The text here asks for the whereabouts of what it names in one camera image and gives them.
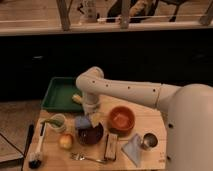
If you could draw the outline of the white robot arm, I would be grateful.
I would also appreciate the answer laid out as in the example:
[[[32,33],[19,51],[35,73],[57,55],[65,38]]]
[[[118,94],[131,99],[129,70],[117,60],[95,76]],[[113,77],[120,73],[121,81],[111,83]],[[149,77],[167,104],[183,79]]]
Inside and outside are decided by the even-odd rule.
[[[213,171],[213,87],[109,80],[99,67],[76,79],[83,109],[92,114],[101,94],[156,109],[168,116],[166,171]]]

